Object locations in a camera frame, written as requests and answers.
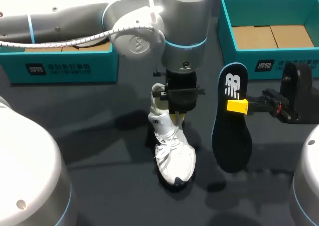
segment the blue ring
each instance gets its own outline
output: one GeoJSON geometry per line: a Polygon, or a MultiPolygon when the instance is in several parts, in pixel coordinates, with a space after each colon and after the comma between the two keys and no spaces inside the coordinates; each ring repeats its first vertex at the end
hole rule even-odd
{"type": "Polygon", "coordinates": [[[294,191],[294,195],[295,195],[295,199],[296,199],[296,202],[301,210],[301,212],[304,213],[304,215],[306,216],[306,218],[314,225],[314,226],[318,226],[314,221],[312,221],[310,219],[310,217],[306,214],[306,212],[303,210],[303,208],[301,207],[301,205],[299,204],[299,201],[297,199],[297,196],[296,196],[296,192],[295,192],[295,177],[293,178],[293,191],[294,191]]]}
{"type": "Polygon", "coordinates": [[[69,208],[69,206],[70,206],[70,202],[71,202],[71,195],[72,195],[72,186],[71,186],[71,189],[70,189],[70,198],[69,198],[69,202],[68,202],[68,204],[67,204],[67,206],[66,206],[66,208],[65,208],[65,211],[63,212],[63,214],[62,214],[61,218],[59,219],[59,221],[58,221],[58,222],[57,222],[54,226],[58,226],[58,225],[59,225],[59,223],[61,223],[61,221],[62,221],[63,217],[65,216],[66,212],[68,211],[68,208],[69,208]]]}
{"type": "Polygon", "coordinates": [[[31,41],[32,41],[32,44],[35,44],[34,31],[33,31],[33,26],[32,26],[32,21],[31,21],[31,16],[30,16],[30,14],[27,14],[27,17],[28,17],[28,23],[29,23],[31,41]]]}
{"type": "Polygon", "coordinates": [[[181,49],[193,49],[193,48],[196,48],[196,47],[203,45],[206,42],[206,40],[207,40],[207,38],[204,41],[202,41],[201,43],[198,43],[196,45],[177,45],[177,44],[171,43],[169,41],[166,41],[166,44],[173,46],[173,47],[176,47],[176,48],[181,48],[181,49]]]}

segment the dark gray table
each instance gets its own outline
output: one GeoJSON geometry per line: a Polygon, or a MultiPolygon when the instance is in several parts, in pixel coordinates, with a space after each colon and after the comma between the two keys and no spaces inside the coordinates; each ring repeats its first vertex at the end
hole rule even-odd
{"type": "MultiPolygon", "coordinates": [[[[214,16],[219,4],[215,0],[214,16]]],[[[223,67],[216,22],[211,21],[204,65],[197,73],[206,96],[185,124],[197,149],[196,177],[177,193],[159,182],[147,140],[150,89],[164,82],[152,78],[153,59],[121,58],[116,85],[12,87],[0,69],[0,95],[46,128],[60,146],[78,196],[77,226],[293,225],[287,193],[314,125],[285,125],[262,113],[249,116],[254,142],[249,172],[227,174],[218,168],[211,148],[223,67]]],[[[276,81],[250,82],[248,93],[258,96],[278,87],[276,81]]]]}

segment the white sneaker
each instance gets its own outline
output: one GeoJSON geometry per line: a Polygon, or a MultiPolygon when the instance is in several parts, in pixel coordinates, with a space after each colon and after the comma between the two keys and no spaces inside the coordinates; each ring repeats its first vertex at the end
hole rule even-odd
{"type": "MultiPolygon", "coordinates": [[[[152,92],[156,91],[164,91],[164,85],[153,85],[152,92]]],[[[169,114],[168,101],[151,96],[148,119],[159,141],[155,146],[155,158],[160,173],[169,184],[183,185],[192,177],[196,164],[195,150],[183,132],[183,118],[176,125],[169,114]]]]}

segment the black insole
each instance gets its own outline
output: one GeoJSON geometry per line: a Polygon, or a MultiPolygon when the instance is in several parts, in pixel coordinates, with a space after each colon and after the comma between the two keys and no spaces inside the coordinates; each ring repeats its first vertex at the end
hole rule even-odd
{"type": "Polygon", "coordinates": [[[247,84],[247,69],[240,63],[229,64],[220,72],[218,107],[211,142],[217,163],[229,173],[244,169],[251,156],[252,140],[245,115],[227,111],[228,100],[246,98],[247,84]]]}

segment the cable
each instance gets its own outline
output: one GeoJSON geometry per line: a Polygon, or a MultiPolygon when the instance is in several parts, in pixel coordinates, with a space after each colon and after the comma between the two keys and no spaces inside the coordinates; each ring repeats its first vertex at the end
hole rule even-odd
{"type": "MultiPolygon", "coordinates": [[[[65,42],[54,42],[54,43],[43,43],[43,44],[21,44],[21,43],[12,43],[12,42],[5,42],[5,41],[0,41],[0,47],[15,47],[15,48],[61,48],[61,47],[72,47],[72,46],[77,46],[81,44],[85,44],[94,40],[98,40],[101,38],[109,37],[111,35],[121,33],[124,31],[128,30],[137,30],[137,29],[146,29],[146,30],[152,30],[156,31],[153,26],[151,25],[132,25],[132,26],[126,26],[120,29],[114,29],[114,30],[109,30],[105,31],[100,34],[96,34],[93,36],[85,37],[82,39],[78,40],[72,40],[72,41],[65,41],[65,42]]],[[[165,41],[165,36],[164,34],[159,31],[161,39],[165,41]]]]}

